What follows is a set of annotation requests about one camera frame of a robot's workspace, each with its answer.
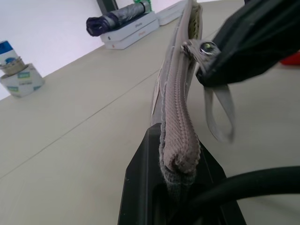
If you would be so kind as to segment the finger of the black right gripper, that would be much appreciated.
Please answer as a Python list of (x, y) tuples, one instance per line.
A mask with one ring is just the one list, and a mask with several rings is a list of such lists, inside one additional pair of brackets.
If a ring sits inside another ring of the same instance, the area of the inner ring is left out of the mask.
[(251, 0), (227, 18), (213, 41), (221, 50), (298, 50), (300, 2)]
[(239, 28), (223, 45), (208, 69), (196, 77), (206, 87), (238, 83), (258, 76), (300, 49), (300, 25), (248, 26)]

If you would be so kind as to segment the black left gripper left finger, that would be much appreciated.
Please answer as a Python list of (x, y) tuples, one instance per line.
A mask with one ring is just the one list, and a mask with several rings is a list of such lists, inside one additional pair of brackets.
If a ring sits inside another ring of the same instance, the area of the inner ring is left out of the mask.
[(125, 172), (119, 211), (120, 225), (163, 225), (160, 191), (164, 179), (159, 165), (161, 124), (148, 128)]

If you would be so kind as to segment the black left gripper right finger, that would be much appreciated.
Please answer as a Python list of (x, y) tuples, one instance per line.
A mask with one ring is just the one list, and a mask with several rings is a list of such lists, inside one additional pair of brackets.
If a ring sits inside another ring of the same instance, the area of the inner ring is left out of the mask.
[[(196, 177), (194, 183), (188, 190), (187, 200), (191, 200), (197, 194), (211, 188), (226, 178), (226, 174), (211, 155), (211, 153), (201, 145), (200, 161), (196, 167)], [(240, 210), (237, 201), (231, 201), (226, 204), (216, 206), (209, 211), (204, 212), (194, 222), (195, 225), (246, 225), (246, 221)]]

